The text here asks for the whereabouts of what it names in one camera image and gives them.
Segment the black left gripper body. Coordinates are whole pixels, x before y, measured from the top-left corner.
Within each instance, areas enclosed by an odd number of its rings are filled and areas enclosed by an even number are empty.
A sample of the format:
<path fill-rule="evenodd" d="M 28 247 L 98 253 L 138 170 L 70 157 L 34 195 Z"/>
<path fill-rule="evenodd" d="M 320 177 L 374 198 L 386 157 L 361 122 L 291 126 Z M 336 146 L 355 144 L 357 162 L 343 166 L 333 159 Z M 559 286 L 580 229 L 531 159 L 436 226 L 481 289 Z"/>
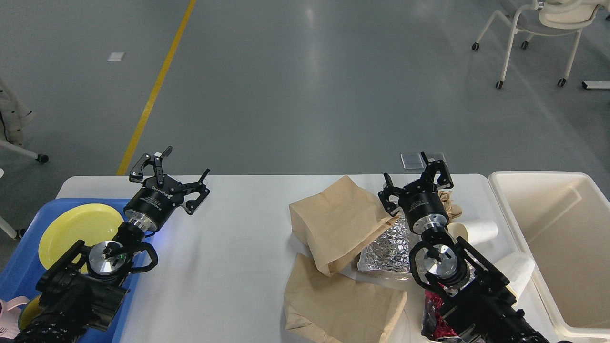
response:
<path fill-rule="evenodd" d="M 170 215 L 184 201 L 182 193 L 173 193 L 177 185 L 144 185 L 124 207 L 128 222 L 142 232 L 158 232 Z"/>

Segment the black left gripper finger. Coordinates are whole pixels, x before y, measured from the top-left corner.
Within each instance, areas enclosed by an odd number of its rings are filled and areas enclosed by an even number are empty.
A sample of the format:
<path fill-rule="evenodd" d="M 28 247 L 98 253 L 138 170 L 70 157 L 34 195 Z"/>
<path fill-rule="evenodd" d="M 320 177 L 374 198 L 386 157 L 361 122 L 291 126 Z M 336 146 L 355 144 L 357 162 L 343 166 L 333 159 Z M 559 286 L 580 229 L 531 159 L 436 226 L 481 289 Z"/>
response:
<path fill-rule="evenodd" d="M 205 169 L 204 173 L 196 182 L 190 182 L 186 184 L 181 184 L 179 186 L 179 192 L 183 194 L 183 197 L 187 197 L 192 193 L 197 193 L 197 197 L 192 200 L 186 200 L 181 204 L 181 207 L 184 208 L 185 212 L 188 215 L 194 215 L 200 205 L 205 201 L 208 195 L 211 193 L 211 190 L 204 183 L 205 178 L 210 173 L 211 169 Z"/>
<path fill-rule="evenodd" d="M 129 172 L 129 181 L 154 191 L 178 191 L 179 182 L 163 173 L 162 169 L 163 160 L 171 154 L 172 150 L 172 146 L 168 146 L 161 153 L 143 154 Z M 145 179 L 144 169 L 148 166 L 153 168 L 153 175 Z"/>

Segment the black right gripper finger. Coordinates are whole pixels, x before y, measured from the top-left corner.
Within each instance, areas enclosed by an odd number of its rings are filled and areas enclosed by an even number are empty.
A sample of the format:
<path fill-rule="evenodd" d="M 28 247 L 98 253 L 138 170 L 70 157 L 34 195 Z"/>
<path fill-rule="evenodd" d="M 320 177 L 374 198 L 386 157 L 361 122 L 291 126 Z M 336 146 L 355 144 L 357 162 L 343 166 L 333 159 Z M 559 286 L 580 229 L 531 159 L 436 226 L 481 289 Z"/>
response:
<path fill-rule="evenodd" d="M 444 159 L 429 159 L 424 152 L 420 153 L 426 163 L 421 174 L 421 189 L 427 192 L 437 192 L 444 189 L 453 189 L 454 183 L 449 173 L 448 165 Z"/>
<path fill-rule="evenodd" d="M 405 189 L 396 187 L 392 182 L 392 178 L 388 173 L 384 173 L 385 184 L 383 189 L 378 193 L 379 200 L 384 210 L 391 216 L 396 216 L 399 212 L 399 205 L 390 200 L 390 197 L 398 197 L 400 199 L 405 195 Z"/>

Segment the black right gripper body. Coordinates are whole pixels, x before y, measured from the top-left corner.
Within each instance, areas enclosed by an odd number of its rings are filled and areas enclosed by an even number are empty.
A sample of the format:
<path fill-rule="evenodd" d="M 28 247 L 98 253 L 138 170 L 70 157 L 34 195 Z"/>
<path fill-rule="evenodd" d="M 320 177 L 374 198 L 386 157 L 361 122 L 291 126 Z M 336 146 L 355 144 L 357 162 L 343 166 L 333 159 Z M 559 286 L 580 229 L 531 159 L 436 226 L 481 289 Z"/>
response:
<path fill-rule="evenodd" d="M 409 229 L 423 236 L 425 232 L 448 234 L 449 217 L 436 192 L 412 192 L 402 190 L 398 196 Z"/>

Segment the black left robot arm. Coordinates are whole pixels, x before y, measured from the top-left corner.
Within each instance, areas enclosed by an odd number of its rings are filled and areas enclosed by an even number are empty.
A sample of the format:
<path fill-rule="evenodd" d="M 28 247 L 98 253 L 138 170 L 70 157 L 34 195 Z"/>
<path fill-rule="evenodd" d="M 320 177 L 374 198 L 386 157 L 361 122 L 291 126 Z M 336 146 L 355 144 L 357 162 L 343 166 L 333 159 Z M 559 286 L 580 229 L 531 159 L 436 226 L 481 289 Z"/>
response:
<path fill-rule="evenodd" d="M 158 265 L 158 254 L 148 242 L 177 208 L 193 215 L 210 194 L 205 169 L 196 182 L 182 183 L 163 171 L 168 146 L 157 154 L 143 154 L 129 172 L 139 191 L 123 209 L 126 216 L 111 239 L 88 246 L 77 240 L 39 278 L 40 312 L 12 339 L 3 343 L 75 343 L 89 328 L 111 326 L 129 289 L 131 275 Z"/>

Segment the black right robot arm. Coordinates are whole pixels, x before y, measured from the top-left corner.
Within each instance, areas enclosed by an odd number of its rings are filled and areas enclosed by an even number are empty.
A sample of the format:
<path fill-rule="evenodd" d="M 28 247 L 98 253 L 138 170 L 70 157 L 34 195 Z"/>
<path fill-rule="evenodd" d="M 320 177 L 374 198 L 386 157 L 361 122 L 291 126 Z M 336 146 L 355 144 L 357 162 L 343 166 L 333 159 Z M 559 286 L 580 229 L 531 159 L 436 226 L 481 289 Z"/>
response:
<path fill-rule="evenodd" d="M 378 193 L 390 215 L 401 212 L 417 237 L 409 250 L 410 274 L 416 284 L 442 300 L 438 314 L 466 343 L 546 343 L 547 338 L 516 310 L 509 278 L 462 236 L 449 232 L 448 212 L 439 191 L 454 183 L 442 159 L 430 161 L 416 180 L 398 187 L 384 173 Z"/>

